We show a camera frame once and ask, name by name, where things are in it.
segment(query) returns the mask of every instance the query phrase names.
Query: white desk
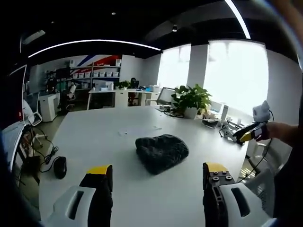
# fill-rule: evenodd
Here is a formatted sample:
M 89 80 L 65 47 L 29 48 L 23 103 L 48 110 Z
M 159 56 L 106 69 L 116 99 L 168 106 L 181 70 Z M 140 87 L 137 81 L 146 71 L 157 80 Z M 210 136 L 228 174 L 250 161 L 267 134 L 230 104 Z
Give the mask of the white desk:
M 162 129 L 152 130 L 154 126 Z M 135 140 L 165 133 L 181 138 L 189 156 L 153 176 L 138 159 Z M 217 129 L 169 117 L 152 106 L 69 112 L 53 143 L 59 147 L 56 155 L 67 158 L 67 174 L 62 180 L 55 178 L 53 170 L 40 175 L 42 221 L 68 188 L 80 184 L 90 167 L 112 164 L 111 225 L 116 227 L 205 226 L 202 164 L 221 163 L 237 179 L 246 153 L 246 146 L 221 138 Z
M 127 107 L 128 105 L 128 93 L 141 93 L 140 104 L 145 105 L 145 99 L 157 100 L 159 93 L 151 91 L 137 91 L 136 89 L 127 90 L 110 90 L 110 91 L 100 91 L 97 89 L 91 89 L 89 91 L 89 99 L 87 102 L 87 110 L 89 110 L 89 103 L 92 94 L 95 93 L 114 93 L 115 94 L 115 107 Z

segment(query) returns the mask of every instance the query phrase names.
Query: green plant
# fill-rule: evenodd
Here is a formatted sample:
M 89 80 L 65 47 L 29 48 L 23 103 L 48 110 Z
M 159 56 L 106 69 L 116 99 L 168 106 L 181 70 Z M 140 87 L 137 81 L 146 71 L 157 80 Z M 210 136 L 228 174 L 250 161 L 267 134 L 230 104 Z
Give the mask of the green plant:
M 129 88 L 130 85 L 131 85 L 131 82 L 129 82 L 127 80 L 115 83 L 115 87 L 118 87 L 119 89 L 122 89 L 124 87 Z
M 206 106 L 211 103 L 209 100 L 211 95 L 198 84 L 193 88 L 189 86 L 188 88 L 185 86 L 176 87 L 175 91 L 176 93 L 171 95 L 171 97 L 174 100 L 175 111 L 180 114 L 183 114 L 186 108 L 206 109 Z

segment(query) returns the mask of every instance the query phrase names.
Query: window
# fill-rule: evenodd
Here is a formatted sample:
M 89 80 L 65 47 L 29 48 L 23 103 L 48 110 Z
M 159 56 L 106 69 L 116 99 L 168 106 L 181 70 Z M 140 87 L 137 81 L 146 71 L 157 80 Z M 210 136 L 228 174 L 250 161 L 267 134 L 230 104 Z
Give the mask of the window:
M 187 84 L 191 44 L 163 51 L 157 85 L 175 88 Z
M 214 101 L 252 115 L 252 108 L 267 99 L 265 46 L 246 41 L 210 41 L 204 88 Z

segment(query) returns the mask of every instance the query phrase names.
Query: person's arm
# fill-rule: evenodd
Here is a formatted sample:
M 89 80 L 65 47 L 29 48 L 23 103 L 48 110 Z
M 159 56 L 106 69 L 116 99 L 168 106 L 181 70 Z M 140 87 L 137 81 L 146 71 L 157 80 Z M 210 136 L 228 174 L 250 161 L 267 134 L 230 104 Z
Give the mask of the person's arm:
M 269 122 L 267 130 L 270 138 L 277 138 L 291 147 L 297 146 L 303 140 L 303 128 L 298 125 Z

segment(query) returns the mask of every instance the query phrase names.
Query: white pot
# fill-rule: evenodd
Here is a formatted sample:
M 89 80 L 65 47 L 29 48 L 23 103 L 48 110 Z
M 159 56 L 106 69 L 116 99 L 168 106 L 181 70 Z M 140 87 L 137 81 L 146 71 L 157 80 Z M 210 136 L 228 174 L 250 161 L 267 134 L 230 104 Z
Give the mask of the white pot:
M 187 119 L 195 119 L 198 113 L 197 108 L 186 108 L 184 112 L 184 117 Z

